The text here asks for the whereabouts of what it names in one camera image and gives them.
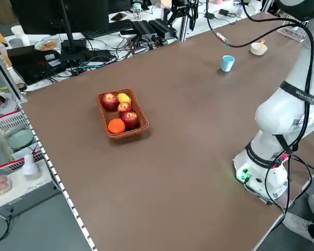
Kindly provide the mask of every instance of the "table surface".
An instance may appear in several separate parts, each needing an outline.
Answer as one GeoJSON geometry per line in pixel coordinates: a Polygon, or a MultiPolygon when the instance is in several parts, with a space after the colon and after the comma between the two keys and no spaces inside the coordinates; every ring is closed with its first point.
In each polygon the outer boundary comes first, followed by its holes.
{"type": "MultiPolygon", "coordinates": [[[[219,31],[242,44],[278,25],[242,20],[219,31]]],[[[23,109],[99,250],[248,251],[272,227],[280,211],[246,192],[232,164],[300,49],[276,32],[265,39],[257,57],[204,33],[27,95],[23,109]],[[229,73],[219,69],[225,54],[236,58],[229,73]],[[125,87],[150,128],[114,141],[96,96],[125,87]]],[[[314,165],[314,134],[300,156],[314,165]]],[[[295,195],[307,172],[293,164],[291,176],[295,195]]]]}
{"type": "MultiPolygon", "coordinates": [[[[144,20],[154,20],[156,18],[161,18],[161,13],[162,13],[162,9],[161,8],[153,8],[151,9],[152,6],[150,6],[150,10],[147,12],[142,13],[141,17],[144,20]]],[[[224,8],[226,10],[228,10],[230,13],[236,13],[238,7],[233,6],[232,1],[229,2],[224,2],[221,5],[217,5],[217,4],[213,4],[213,3],[209,3],[209,12],[213,13],[221,8],[224,8]]],[[[192,37],[195,36],[197,34],[203,33],[208,31],[209,27],[207,25],[207,20],[206,18],[204,18],[204,12],[206,10],[206,6],[203,4],[201,6],[199,6],[198,8],[198,12],[199,12],[199,18],[196,21],[196,26],[195,29],[193,31],[191,31],[190,29],[187,30],[188,34],[187,37],[192,37]]],[[[250,15],[254,14],[255,11],[252,7],[248,8],[248,11],[250,13],[250,15]]],[[[126,14],[127,16],[125,17],[125,19],[131,19],[133,20],[133,15],[126,13],[126,12],[122,12],[124,14],[126,14]]],[[[214,19],[211,20],[210,23],[212,25],[213,28],[217,28],[223,25],[227,25],[228,22],[234,22],[236,20],[239,20],[238,17],[226,17],[226,16],[222,16],[218,13],[215,13],[216,17],[219,19],[214,19]]],[[[109,21],[112,22],[110,19],[116,14],[110,14],[109,15],[109,21]]],[[[175,23],[173,24],[173,27],[179,31],[180,30],[180,26],[181,26],[181,18],[176,19],[175,23]]],[[[81,33],[74,33],[73,34],[74,39],[81,39],[84,38],[84,36],[81,33]]],[[[15,38],[15,36],[10,36],[10,37],[6,37],[6,40],[9,41],[10,39],[15,38]]],[[[28,35],[28,38],[31,42],[31,44],[35,44],[38,41],[41,41],[44,38],[49,38],[49,35],[28,35]]],[[[52,36],[50,37],[51,39],[57,38],[58,40],[65,40],[67,39],[66,34],[60,34],[60,35],[56,35],[56,36],[52,36]]],[[[174,42],[175,39],[170,39],[168,40],[168,43],[172,43],[174,42]]],[[[124,45],[124,38],[120,35],[119,32],[116,32],[112,35],[106,35],[106,36],[102,36],[99,38],[95,38],[94,40],[90,40],[90,43],[87,43],[87,47],[91,50],[91,46],[94,49],[100,49],[100,50],[112,50],[112,48],[116,48],[119,44],[124,45]]],[[[119,52],[118,56],[119,59],[118,60],[122,60],[122,57],[124,57],[127,54],[126,51],[123,52],[119,52]]],[[[96,65],[96,64],[100,64],[100,62],[91,62],[89,63],[89,65],[96,65]]],[[[16,83],[21,83],[23,82],[23,80],[21,79],[21,77],[13,70],[9,71],[11,76],[13,77],[14,81],[16,83]]],[[[61,76],[70,76],[71,73],[69,72],[63,72],[60,73],[61,76]]],[[[54,79],[56,81],[62,81],[63,78],[62,77],[54,77],[54,79]]],[[[42,81],[39,81],[33,85],[28,86],[27,88],[27,92],[32,92],[34,90],[43,88],[45,86],[51,85],[52,82],[50,80],[44,79],[42,81]]]]}

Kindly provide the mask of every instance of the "orange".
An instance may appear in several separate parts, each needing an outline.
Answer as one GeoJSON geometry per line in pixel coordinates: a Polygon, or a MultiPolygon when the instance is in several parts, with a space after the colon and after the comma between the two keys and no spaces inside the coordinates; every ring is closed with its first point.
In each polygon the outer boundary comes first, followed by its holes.
{"type": "Polygon", "coordinates": [[[125,123],[122,119],[112,119],[108,123],[108,130],[112,134],[122,133],[126,129],[125,123]]]}

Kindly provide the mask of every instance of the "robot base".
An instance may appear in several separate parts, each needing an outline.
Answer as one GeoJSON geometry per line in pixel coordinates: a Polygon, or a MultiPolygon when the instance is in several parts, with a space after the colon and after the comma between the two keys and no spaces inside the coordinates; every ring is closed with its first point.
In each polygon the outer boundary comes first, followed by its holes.
{"type": "MultiPolygon", "coordinates": [[[[244,150],[234,159],[236,178],[266,202],[271,202],[265,189],[267,169],[251,161],[244,150]]],[[[267,191],[271,198],[278,199],[287,189],[287,171],[280,165],[272,168],[267,177],[267,191]]]]}

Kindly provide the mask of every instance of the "plate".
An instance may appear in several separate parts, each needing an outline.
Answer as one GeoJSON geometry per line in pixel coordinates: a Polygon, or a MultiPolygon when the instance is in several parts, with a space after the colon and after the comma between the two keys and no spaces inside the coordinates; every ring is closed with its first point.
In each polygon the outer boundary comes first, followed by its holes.
{"type": "Polygon", "coordinates": [[[23,149],[33,141],[30,130],[24,129],[13,134],[8,139],[8,146],[12,149],[23,149]]]}

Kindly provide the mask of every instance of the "red apple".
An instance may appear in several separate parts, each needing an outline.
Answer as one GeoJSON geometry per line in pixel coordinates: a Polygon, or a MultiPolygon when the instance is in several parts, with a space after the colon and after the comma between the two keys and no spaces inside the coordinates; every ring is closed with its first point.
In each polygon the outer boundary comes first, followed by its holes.
{"type": "Polygon", "coordinates": [[[101,97],[101,104],[108,111],[116,111],[119,100],[113,93],[106,93],[101,97]]]}
{"type": "Polygon", "coordinates": [[[117,108],[117,111],[119,112],[120,116],[124,114],[127,111],[131,111],[131,103],[129,102],[122,102],[119,104],[119,107],[117,108]]]}
{"type": "Polygon", "coordinates": [[[138,117],[133,111],[123,113],[121,119],[125,123],[127,130],[135,129],[138,126],[138,117]]]}

